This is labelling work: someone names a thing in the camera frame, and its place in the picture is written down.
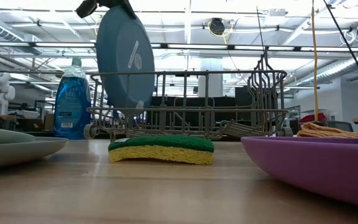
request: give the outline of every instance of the black rod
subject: black rod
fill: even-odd
[[[347,40],[346,40],[346,38],[345,38],[345,35],[344,35],[343,32],[342,32],[342,29],[340,28],[338,22],[336,21],[336,19],[335,19],[335,17],[334,17],[334,14],[333,14],[333,12],[331,11],[330,5],[327,4],[326,0],[323,0],[323,1],[324,1],[325,5],[326,5],[326,7],[327,7],[327,9],[328,9],[328,11],[329,11],[331,17],[333,18],[333,20],[334,20],[334,22],[335,22],[335,25],[336,25],[336,27],[337,27],[338,30],[339,30],[339,33],[341,34],[342,38],[345,40],[346,46],[347,46],[347,48],[349,49],[349,51],[350,51],[350,53],[351,53],[351,55],[352,55],[354,61],[356,62],[357,68],[358,68],[357,58],[356,58],[356,56],[354,55],[353,50],[352,50],[350,44],[347,42]]]

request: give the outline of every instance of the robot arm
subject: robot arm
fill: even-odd
[[[10,79],[9,73],[0,75],[0,114],[7,114],[8,100],[13,100],[16,95],[15,88],[9,85]]]

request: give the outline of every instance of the yellow sponge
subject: yellow sponge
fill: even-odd
[[[118,140],[109,146],[110,160],[152,158],[191,164],[212,164],[210,140],[191,136],[152,136]]]

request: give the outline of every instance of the wooden table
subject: wooden table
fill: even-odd
[[[0,223],[358,223],[358,207],[272,179],[239,142],[217,142],[212,166],[110,163],[107,146],[0,169]]]

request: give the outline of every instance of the blue plate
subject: blue plate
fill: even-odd
[[[129,17],[121,6],[112,7],[104,15],[96,50],[101,73],[155,71],[153,50],[143,24],[138,17]],[[147,107],[155,78],[154,75],[104,75],[102,82],[114,107],[135,107],[139,101]]]

